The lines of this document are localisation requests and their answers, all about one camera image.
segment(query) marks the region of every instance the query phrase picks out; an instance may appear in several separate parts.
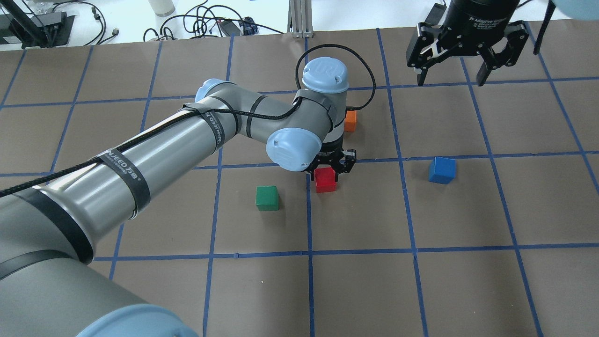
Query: wire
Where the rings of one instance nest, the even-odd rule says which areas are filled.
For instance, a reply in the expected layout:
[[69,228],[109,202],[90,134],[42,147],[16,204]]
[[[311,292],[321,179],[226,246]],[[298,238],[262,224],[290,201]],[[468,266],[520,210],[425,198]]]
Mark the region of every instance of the wire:
[[109,37],[107,37],[107,38],[103,39],[102,41],[98,42],[98,44],[102,44],[102,43],[110,40],[111,38],[115,38],[115,37],[116,37],[116,34],[110,35]]
[[154,34],[156,35],[156,38],[160,37],[160,35],[158,35],[158,32],[154,28],[148,28],[144,32],[144,42],[146,42],[146,35],[148,34],[148,32],[154,32]]
[[[166,34],[167,29],[171,33],[171,35]],[[171,38],[171,40],[175,40],[175,36],[173,35],[173,31],[169,27],[164,27],[164,32],[165,32],[165,36],[167,37],[167,40],[168,40],[169,37]]]
[[552,0],[549,0],[547,4],[547,11],[545,12],[545,18],[543,19],[543,24],[539,29],[539,35],[537,36],[537,42],[534,44],[533,54],[538,55],[541,52],[541,45],[543,44],[543,37],[545,36],[545,32],[547,31],[547,27],[549,27],[549,22],[551,21],[551,17],[553,16],[553,12],[555,11],[555,4]]
[[102,39],[104,39],[104,34],[106,34],[106,29],[107,29],[106,18],[104,17],[104,13],[102,13],[100,8],[98,8],[94,4],[91,4],[90,2],[79,1],[79,0],[69,0],[69,1],[61,2],[60,4],[54,4],[53,8],[52,8],[52,13],[54,13],[56,11],[56,8],[58,6],[65,5],[65,4],[86,4],[86,5],[90,5],[92,7],[92,10],[95,8],[95,10],[99,13],[98,15],[100,15],[100,18],[101,18],[101,20],[96,19],[97,21],[100,22],[100,33],[98,33],[98,35],[96,35],[96,37],[91,39],[88,43],[84,44],[84,46],[89,46],[97,39],[99,39],[99,40],[98,40],[98,43],[96,43],[96,44],[99,44],[99,42],[102,41]]
[[[186,110],[186,109],[181,109],[179,111],[183,110],[183,111],[189,111],[189,112],[186,113],[186,114],[183,114],[181,116],[178,116],[178,117],[176,117],[176,118],[174,118],[174,119],[172,119],[172,120],[170,120],[168,122],[165,122],[164,124],[161,124],[160,126],[156,127],[155,129],[153,129],[151,131],[148,131],[146,133],[142,133],[142,134],[134,137],[133,139],[128,140],[127,142],[122,143],[121,145],[118,145],[116,147],[116,149],[119,152],[127,151],[128,149],[134,147],[135,145],[137,145],[137,144],[139,144],[139,143],[141,143],[141,142],[149,139],[150,137],[153,137],[153,136],[157,135],[162,130],[164,130],[164,129],[166,129],[166,128],[168,128],[168,127],[170,127],[170,126],[172,126],[172,125],[174,125],[174,124],[176,124],[176,123],[178,123],[180,121],[183,121],[185,119],[189,119],[189,118],[194,117],[194,116],[204,115],[204,114],[206,114],[208,112],[230,113],[230,114],[233,114],[233,115],[243,115],[243,116],[249,116],[249,117],[253,117],[253,118],[269,119],[269,120],[272,120],[272,121],[276,121],[276,120],[287,118],[291,114],[293,114],[298,109],[298,107],[300,106],[301,102],[302,102],[302,98],[300,97],[297,101],[294,102],[294,104],[291,107],[291,109],[289,109],[286,113],[284,113],[282,115],[279,115],[279,116],[268,116],[268,115],[261,115],[261,114],[257,114],[257,113],[250,113],[250,112],[245,112],[245,111],[240,111],[240,110],[228,110],[228,109],[211,109],[211,110],[208,110],[208,111],[205,111],[205,112],[201,112],[201,111],[198,111],[198,110],[191,110],[191,111],[189,111],[189,110]],[[30,187],[33,187],[33,186],[36,186],[36,185],[40,185],[42,183],[49,182],[49,181],[54,180],[54,179],[58,179],[58,178],[60,178],[62,176],[66,176],[67,174],[70,174],[70,173],[73,173],[75,171],[79,171],[81,169],[84,169],[85,167],[88,167],[88,166],[91,166],[91,165],[94,165],[94,164],[100,164],[100,163],[102,163],[102,159],[100,159],[100,157],[93,157],[90,160],[88,160],[88,161],[86,161],[84,163],[81,163],[79,165],[75,165],[75,166],[66,168],[65,170],[62,170],[62,171],[59,171],[59,172],[56,172],[56,173],[52,173],[52,174],[49,174],[47,176],[40,177],[40,178],[37,178],[37,179],[33,179],[33,180],[30,180],[29,182],[25,182],[25,183],[22,183],[20,185],[13,186],[11,188],[4,189],[4,190],[0,191],[0,198],[5,197],[5,196],[10,195],[10,194],[17,193],[19,191],[23,191],[24,189],[27,189],[27,188],[30,188]]]
[[230,21],[235,21],[235,22],[244,22],[244,23],[248,23],[248,24],[251,24],[251,25],[256,25],[256,26],[258,26],[258,27],[263,27],[263,28],[269,29],[269,30],[271,30],[271,31],[273,31],[273,32],[277,32],[277,33],[279,33],[279,34],[284,34],[282,31],[276,30],[276,29],[274,29],[274,28],[271,28],[271,27],[268,27],[268,26],[264,26],[264,25],[260,25],[260,24],[258,24],[258,23],[255,23],[255,22],[246,21],[246,20],[239,20],[239,19],[228,19],[228,18],[226,18],[226,17],[221,17],[221,16],[216,16],[216,17],[209,17],[209,18],[206,18],[205,16],[196,16],[196,15],[189,15],[189,14],[178,14],[178,15],[175,15],[175,16],[171,16],[171,17],[169,17],[167,20],[165,20],[165,21],[162,23],[162,25],[161,25],[160,29],[158,30],[158,31],[160,32],[160,34],[164,34],[164,27],[167,25],[167,23],[168,23],[170,20],[174,20],[174,19],[177,19],[177,18],[179,18],[179,17],[183,17],[183,18],[185,18],[185,17],[195,17],[196,19],[207,19],[207,20],[205,20],[205,21],[204,21],[204,23],[208,23],[208,22],[210,22],[211,20],[230,20]]
[[524,5],[526,5],[527,3],[531,2],[531,1],[532,1],[532,0],[526,0],[526,1],[524,1],[523,3],[519,4],[519,5],[516,7],[516,9],[518,9],[518,8],[520,8],[520,7],[524,6]]
[[218,35],[202,35],[202,36],[193,36],[193,37],[190,37],[189,39],[202,38],[202,37],[222,37],[222,36],[218,36]]
[[334,43],[326,43],[326,44],[320,44],[316,47],[312,47],[308,50],[306,50],[300,57],[299,60],[297,62],[297,64],[295,64],[295,84],[298,87],[298,90],[301,89],[300,86],[300,77],[298,75],[298,71],[300,69],[300,64],[301,61],[311,52],[317,50],[317,49],[321,49],[321,48],[326,48],[326,47],[332,47],[332,48],[339,48],[339,49],[343,49],[343,50],[347,50],[348,52],[350,52],[351,54],[353,54],[354,56],[356,56],[360,62],[362,62],[362,64],[364,65],[364,67],[366,68],[366,70],[368,71],[368,74],[370,75],[370,80],[373,83],[373,90],[372,93],[370,94],[370,98],[368,99],[368,101],[366,101],[366,103],[364,103],[363,105],[359,106],[359,107],[352,107],[352,106],[348,106],[345,109],[346,110],[362,110],[363,108],[365,108],[367,105],[370,104],[370,102],[373,100],[374,98],[374,94],[376,93],[376,80],[374,79],[374,74],[373,71],[370,69],[370,67],[368,66],[368,64],[366,63],[366,61],[362,58],[362,56],[360,56],[360,54],[356,53],[353,49],[351,49],[350,47],[346,47],[343,46],[341,44],[334,44]]

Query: metal post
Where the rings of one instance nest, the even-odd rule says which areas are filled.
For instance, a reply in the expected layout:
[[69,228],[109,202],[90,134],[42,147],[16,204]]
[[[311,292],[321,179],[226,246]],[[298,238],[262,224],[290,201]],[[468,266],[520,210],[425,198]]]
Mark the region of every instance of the metal post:
[[312,0],[289,0],[289,31],[293,37],[312,37]]
[[23,27],[23,29],[31,36],[31,38],[40,47],[48,46],[48,38],[40,30],[40,28],[34,24],[34,22],[25,14],[25,12],[14,3],[13,0],[0,0],[0,4],[6,8],[6,10],[12,14],[15,20]]

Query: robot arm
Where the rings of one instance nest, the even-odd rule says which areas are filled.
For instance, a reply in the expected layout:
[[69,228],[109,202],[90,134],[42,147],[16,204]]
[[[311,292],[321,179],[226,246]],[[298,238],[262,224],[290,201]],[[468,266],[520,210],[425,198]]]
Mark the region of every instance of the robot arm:
[[343,151],[347,68],[310,61],[293,104],[208,80],[194,103],[121,151],[46,186],[0,198],[0,311],[6,336],[196,336],[87,268],[96,244],[236,134],[267,144],[281,167],[308,170]]

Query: black strap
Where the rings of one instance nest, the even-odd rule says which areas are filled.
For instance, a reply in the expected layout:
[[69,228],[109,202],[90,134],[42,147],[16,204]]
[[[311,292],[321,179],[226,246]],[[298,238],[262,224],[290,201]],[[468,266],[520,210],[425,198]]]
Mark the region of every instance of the black strap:
[[129,187],[135,200],[135,210],[131,218],[135,218],[150,203],[150,188],[146,178],[141,174],[140,169],[117,149],[106,150],[98,157]]
[[[222,104],[224,104],[226,106],[227,109],[229,110],[233,110],[233,107],[225,100],[223,100],[221,97],[218,96],[210,96],[210,98],[214,98],[215,100],[220,101]],[[235,118],[235,132],[238,133],[239,132],[239,120],[237,119],[236,115],[233,115],[233,117]]]
[[[250,109],[250,113],[254,114],[256,113],[256,109],[258,109],[258,105],[260,105],[260,102],[266,98],[265,95],[262,95],[260,97],[258,97],[256,99],[256,101],[254,101],[254,104],[252,104],[252,108]],[[249,138],[252,138],[252,117],[249,116],[247,118],[247,122],[246,122],[246,134]]]
[[71,244],[79,261],[89,264],[93,259],[92,245],[79,225],[54,200],[35,188],[13,194],[26,201],[48,218]]
[[0,281],[8,275],[18,272],[19,270],[30,266],[32,264],[51,260],[53,258],[72,258],[69,254],[55,250],[43,250],[29,252],[17,257],[13,257],[10,260],[6,260],[0,263]]
[[[205,111],[205,106],[199,103],[187,103],[183,105],[184,109],[187,110],[195,110],[195,111]],[[211,111],[200,113],[200,116],[206,121],[208,126],[212,129],[212,133],[214,133],[214,139],[216,141],[216,146],[214,147],[214,152],[220,149],[225,144],[225,128],[220,123],[219,118]]]

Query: cable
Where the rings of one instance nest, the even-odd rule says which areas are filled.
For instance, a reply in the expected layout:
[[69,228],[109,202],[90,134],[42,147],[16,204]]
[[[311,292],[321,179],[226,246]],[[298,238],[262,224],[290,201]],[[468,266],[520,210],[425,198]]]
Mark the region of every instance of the cable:
[[551,17],[553,16],[553,12],[555,11],[555,4],[552,0],[549,0],[547,4],[547,11],[545,12],[545,18],[543,19],[543,24],[539,29],[539,35],[537,36],[537,42],[534,44],[533,54],[538,55],[541,52],[541,44],[543,44],[543,37],[545,36],[545,32],[547,31],[547,27],[549,27],[549,22],[551,21]]
[[[200,16],[199,15],[200,8],[205,8],[206,9],[206,11],[204,12],[204,16]],[[205,21],[205,19],[206,19],[205,15],[208,12],[210,12],[210,14],[212,14],[212,17],[216,17],[216,15],[214,15],[214,12],[211,9],[209,9],[208,7],[206,7],[206,6],[199,6],[196,9],[195,15],[197,17],[197,20],[193,23],[193,35],[197,36],[198,32],[201,32],[201,34],[200,34],[199,37],[205,36],[206,33],[208,33],[208,32],[210,32],[212,34],[212,29],[216,26],[216,28],[219,30],[220,37],[222,37],[223,36],[223,32],[220,29],[220,26],[219,26],[219,24],[218,24],[218,22],[216,20],[214,21],[214,24],[212,25],[212,27],[208,28],[208,21]]]
[[222,36],[218,36],[218,35],[202,35],[202,36],[193,36],[190,37],[189,39],[193,39],[193,38],[202,38],[202,37],[222,37]]
[[104,39],[104,34],[106,34],[106,29],[107,29],[106,18],[104,17],[104,13],[102,13],[100,8],[98,8],[94,4],[91,4],[90,2],[79,1],[79,0],[69,0],[69,1],[61,2],[60,4],[54,4],[53,8],[52,8],[52,13],[54,13],[56,11],[56,8],[58,6],[65,5],[65,4],[86,4],[86,5],[90,5],[92,7],[93,18],[100,22],[100,33],[98,33],[98,35],[96,35],[96,37],[91,39],[88,43],[84,44],[84,46],[89,46],[97,39],[99,39],[99,40],[98,40],[98,43],[96,43],[96,44],[99,44],[99,42],[102,41],[102,39]]
[[119,34],[119,29],[118,28],[114,28],[112,34],[109,37],[107,37],[107,38],[103,39],[102,41],[98,42],[98,44],[102,44],[102,43],[110,40],[111,38],[115,38],[118,34]]
[[[206,19],[206,17],[198,17],[198,16],[195,16],[195,15],[188,15],[188,14],[178,14],[178,15],[175,15],[175,16],[171,16],[171,17],[169,17],[167,20],[165,20],[165,21],[162,23],[162,25],[161,25],[161,27],[160,27],[160,29],[159,29],[159,32],[160,32],[161,34],[163,34],[163,33],[164,33],[164,27],[166,26],[166,24],[167,24],[167,23],[168,23],[170,20],[177,19],[177,18],[179,18],[179,17],[195,17],[195,18],[203,18],[203,19]],[[268,26],[264,26],[264,25],[260,25],[260,24],[258,24],[258,23],[254,23],[254,22],[250,22],[250,21],[245,21],[245,20],[239,20],[239,19],[228,19],[228,18],[226,18],[226,17],[220,17],[220,16],[217,16],[217,17],[210,17],[210,18],[208,18],[208,20],[206,20],[205,22],[207,23],[207,22],[209,22],[209,21],[211,21],[211,20],[230,20],[230,21],[236,21],[236,22],[244,22],[244,23],[248,23],[248,24],[253,24],[253,25],[256,25],[256,26],[258,26],[258,27],[263,27],[263,28],[269,29],[269,30],[271,30],[271,31],[273,31],[273,32],[277,32],[277,33],[279,33],[279,34],[284,34],[282,31],[276,30],[276,29],[274,29],[274,28],[271,28],[271,27],[268,27]]]
[[518,8],[520,8],[520,7],[524,6],[524,5],[526,5],[527,3],[531,2],[531,1],[532,1],[532,0],[526,0],[526,1],[524,1],[523,3],[519,4],[519,5],[516,7],[516,9],[518,9]]
[[168,29],[168,31],[171,33],[171,35],[170,35],[170,36],[169,36],[168,34],[165,34],[165,36],[167,37],[167,40],[168,40],[168,37],[170,37],[170,38],[171,38],[171,40],[175,40],[175,36],[173,35],[173,31],[172,31],[172,30],[171,30],[169,27],[164,27],[164,32],[166,33],[166,32],[167,32],[167,29]]
[[346,46],[342,46],[341,44],[334,44],[334,43],[326,43],[326,44],[321,44],[318,45],[316,47],[312,47],[308,50],[306,50],[300,57],[299,60],[297,62],[297,64],[295,64],[295,84],[298,87],[298,90],[301,89],[300,86],[300,77],[298,75],[298,71],[300,69],[300,64],[301,61],[311,52],[317,50],[317,49],[321,49],[321,48],[326,48],[326,47],[332,47],[332,48],[339,48],[339,49],[343,49],[343,50],[347,50],[348,52],[352,53],[354,56],[356,56],[360,62],[362,62],[362,64],[364,65],[364,67],[366,68],[366,70],[368,71],[368,74],[370,75],[370,80],[372,80],[373,83],[373,90],[372,93],[370,94],[370,98],[368,99],[368,101],[366,101],[366,103],[364,103],[363,105],[359,106],[359,107],[352,107],[352,106],[348,106],[345,109],[346,110],[362,110],[363,108],[365,108],[367,105],[370,104],[370,102],[373,100],[374,98],[374,94],[376,93],[376,80],[374,79],[374,74],[373,71],[370,69],[370,67],[368,66],[368,64],[366,63],[366,61],[362,58],[362,56],[360,56],[360,54],[356,53],[353,49],[351,49],[350,47],[346,47]]
[[[185,119],[188,119],[188,118],[191,118],[191,117],[194,117],[194,116],[203,115],[203,114],[206,114],[208,112],[230,113],[230,114],[233,114],[233,115],[243,115],[243,116],[249,116],[249,117],[252,117],[252,118],[269,119],[269,120],[272,120],[272,121],[276,121],[276,120],[279,120],[279,119],[284,119],[284,118],[289,117],[291,114],[293,114],[298,109],[298,107],[301,104],[301,101],[302,101],[302,98],[300,97],[297,101],[294,102],[293,106],[291,107],[291,109],[289,109],[289,111],[287,111],[286,113],[284,113],[282,115],[279,115],[279,116],[268,116],[268,115],[261,115],[261,114],[257,114],[257,113],[250,113],[250,112],[245,112],[245,111],[240,111],[240,110],[228,110],[228,109],[210,109],[210,110],[208,110],[206,112],[201,112],[201,111],[193,110],[193,111],[190,111],[190,112],[188,112],[188,113],[186,113],[184,115],[178,116],[178,117],[176,117],[176,118],[174,118],[174,119],[172,119],[172,120],[170,120],[170,121],[168,121],[168,122],[166,122],[166,123],[164,123],[164,124],[156,127],[155,129],[153,129],[151,131],[148,131],[146,133],[142,133],[142,134],[134,137],[133,139],[128,140],[127,142],[124,142],[121,145],[118,145],[116,147],[116,149],[119,152],[127,151],[128,149],[132,148],[133,146],[135,146],[135,145],[137,145],[137,144],[139,144],[139,143],[141,143],[141,142],[149,139],[150,137],[153,137],[153,136],[157,135],[162,130],[164,130],[164,129],[166,129],[166,128],[168,128],[168,127],[170,127],[170,126],[172,126],[172,125],[174,125],[174,124],[176,124],[176,123],[178,123],[180,121],[183,121]],[[84,169],[85,167],[88,167],[88,166],[91,166],[91,165],[94,165],[94,164],[100,164],[100,163],[102,163],[102,159],[100,159],[100,157],[93,157],[90,160],[88,160],[88,161],[86,161],[84,163],[81,163],[79,165],[75,165],[75,166],[66,168],[65,170],[62,170],[62,171],[59,171],[59,172],[56,172],[56,173],[52,173],[52,174],[49,174],[47,176],[40,177],[40,178],[37,178],[37,179],[33,179],[33,180],[30,180],[29,182],[25,182],[25,183],[22,183],[20,185],[13,186],[11,188],[4,189],[4,190],[0,191],[0,198],[5,197],[5,196],[10,195],[10,194],[17,193],[19,191],[23,191],[24,189],[27,189],[27,188],[30,188],[30,187],[33,187],[33,186],[36,186],[36,185],[40,185],[42,183],[49,182],[49,181],[54,180],[54,179],[58,179],[58,178],[60,178],[62,176],[66,176],[67,174],[70,174],[70,173],[73,173],[75,171],[79,171],[81,169]]]
[[154,32],[154,34],[156,35],[156,38],[160,37],[160,35],[158,35],[158,32],[154,28],[148,28],[144,32],[144,42],[146,42],[146,34],[148,34],[148,32]]

